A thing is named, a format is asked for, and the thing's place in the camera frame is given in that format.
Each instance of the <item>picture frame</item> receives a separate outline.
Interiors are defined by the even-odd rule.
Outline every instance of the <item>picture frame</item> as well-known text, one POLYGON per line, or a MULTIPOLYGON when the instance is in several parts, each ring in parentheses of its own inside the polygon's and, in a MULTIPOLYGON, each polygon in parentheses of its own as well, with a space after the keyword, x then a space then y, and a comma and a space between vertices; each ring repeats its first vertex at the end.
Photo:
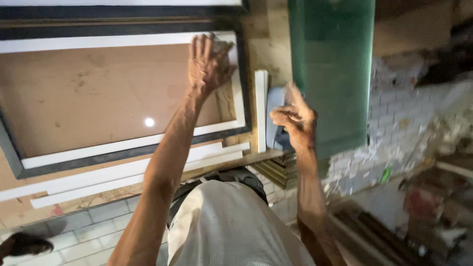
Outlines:
POLYGON ((203 18, 245 14, 248 6, 248 0, 0 0, 0 18, 203 18))
MULTIPOLYGON (((195 34, 214 32, 217 38, 234 41, 229 60, 238 65, 232 76, 236 120, 194 130, 192 144, 251 131, 245 49, 241 25, 236 22, 150 23, 0 29, 0 53, 117 47, 190 42, 195 34)), ((50 174, 153 153, 164 134, 22 158, 8 119, 0 113, 0 147, 17 179, 50 174)))

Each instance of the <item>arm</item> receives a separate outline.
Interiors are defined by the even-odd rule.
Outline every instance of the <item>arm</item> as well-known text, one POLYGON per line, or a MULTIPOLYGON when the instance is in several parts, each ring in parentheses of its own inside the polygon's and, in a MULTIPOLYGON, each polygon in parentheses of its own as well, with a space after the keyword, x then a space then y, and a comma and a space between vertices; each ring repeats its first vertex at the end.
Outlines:
POLYGON ((205 99, 229 81, 234 66, 224 64, 231 44, 218 54, 213 38, 194 37, 190 45, 191 85, 169 123, 144 174, 143 192, 130 222, 108 260, 108 265, 155 265, 169 208, 181 183, 197 117, 205 99))
POLYGON ((326 229, 327 206, 315 155, 317 113, 305 103, 293 82, 288 84, 286 96, 292 105, 275 108, 270 116, 275 124, 286 127, 296 151, 301 240, 317 265, 345 266, 345 260, 326 229))

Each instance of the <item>glass pane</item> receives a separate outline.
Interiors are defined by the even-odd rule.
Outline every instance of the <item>glass pane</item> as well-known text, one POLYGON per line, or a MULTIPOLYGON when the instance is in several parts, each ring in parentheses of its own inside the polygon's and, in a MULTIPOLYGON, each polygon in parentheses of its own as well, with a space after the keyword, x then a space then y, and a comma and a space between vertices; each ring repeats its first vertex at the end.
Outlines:
MULTIPOLYGON (((187 60, 187 44, 0 54, 1 106, 21 156, 164 133, 187 60)), ((234 120, 232 95, 231 84, 212 94, 197 126, 234 120)))
POLYGON ((375 0, 289 1, 292 72, 319 113, 320 158, 366 142, 375 0))

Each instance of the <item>white shirt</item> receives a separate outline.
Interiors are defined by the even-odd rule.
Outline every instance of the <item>white shirt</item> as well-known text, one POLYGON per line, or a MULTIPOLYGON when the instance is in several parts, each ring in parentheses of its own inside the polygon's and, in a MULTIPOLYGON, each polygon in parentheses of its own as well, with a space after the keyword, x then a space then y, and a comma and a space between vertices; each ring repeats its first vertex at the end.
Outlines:
POLYGON ((302 242, 244 184, 211 180, 189 193, 168 234, 169 265, 315 265, 302 242))

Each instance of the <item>forearm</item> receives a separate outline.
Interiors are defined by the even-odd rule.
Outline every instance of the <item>forearm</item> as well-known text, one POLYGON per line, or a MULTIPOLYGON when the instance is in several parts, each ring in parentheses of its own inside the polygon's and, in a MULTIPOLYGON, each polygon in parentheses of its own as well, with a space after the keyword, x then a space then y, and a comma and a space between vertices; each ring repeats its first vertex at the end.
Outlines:
POLYGON ((145 171, 143 193, 167 195, 179 187, 189 149, 205 96, 191 89, 166 129, 166 134, 145 171))
POLYGON ((109 259, 109 265, 156 263, 172 197, 181 181, 204 100, 198 90, 189 90, 171 120, 145 171, 140 201, 109 259))
POLYGON ((317 265, 345 266, 345 260, 326 226, 327 206, 318 177, 315 149, 298 149, 296 154, 299 176, 298 225, 301 240, 317 265))

